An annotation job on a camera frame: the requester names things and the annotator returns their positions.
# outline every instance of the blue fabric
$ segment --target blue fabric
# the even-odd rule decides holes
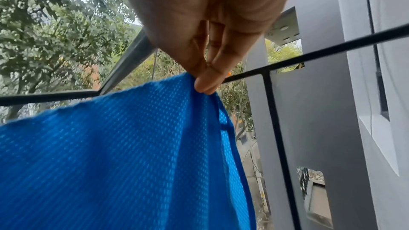
[[[255,230],[231,121],[183,74],[0,127],[0,229]]]

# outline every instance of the hand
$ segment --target hand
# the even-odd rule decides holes
[[[149,40],[212,94],[287,0],[129,0]],[[209,38],[207,60],[205,48]]]

